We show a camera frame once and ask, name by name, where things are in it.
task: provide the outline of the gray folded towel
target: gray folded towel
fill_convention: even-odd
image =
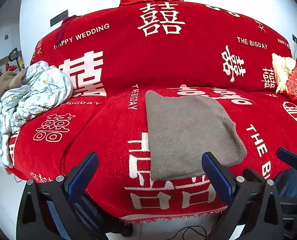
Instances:
[[[201,158],[208,151],[226,166],[246,156],[235,123],[216,100],[147,91],[145,101],[153,181],[204,175]]]

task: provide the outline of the blue jeans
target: blue jeans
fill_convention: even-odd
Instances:
[[[280,196],[297,197],[297,170],[282,171],[275,177],[274,183]]]

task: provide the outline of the white floor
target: white floor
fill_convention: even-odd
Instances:
[[[14,175],[8,175],[4,169],[0,168],[0,228],[10,240],[16,239],[17,213],[25,183],[25,181],[16,183]],[[201,225],[209,233],[217,219],[218,215],[212,214],[189,219],[159,220],[158,222],[135,224],[134,234],[130,238],[124,238],[116,234],[107,234],[107,236],[110,240],[166,240],[172,238],[178,230],[187,226]],[[203,232],[201,228],[196,228],[196,230]],[[179,233],[175,240],[182,239],[182,233]],[[204,239],[204,237],[199,236],[192,230],[188,230],[185,233],[185,239],[200,240]]]

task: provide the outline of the white cloth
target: white cloth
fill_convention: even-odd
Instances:
[[[292,74],[292,70],[296,66],[296,61],[291,57],[281,57],[275,53],[272,54],[272,64],[275,73],[275,79],[277,83],[276,93],[283,92],[284,90],[288,93],[286,82],[289,75]]]
[[[69,78],[45,61],[28,68],[21,87],[4,92],[0,101],[1,167],[13,167],[9,156],[10,135],[37,115],[62,104],[72,93]]]

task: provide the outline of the light blue blanket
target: light blue blanket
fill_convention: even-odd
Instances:
[[[9,138],[27,121],[59,106],[71,97],[73,85],[55,66],[40,61],[31,65],[22,86],[7,90],[0,101],[0,166],[13,167]]]

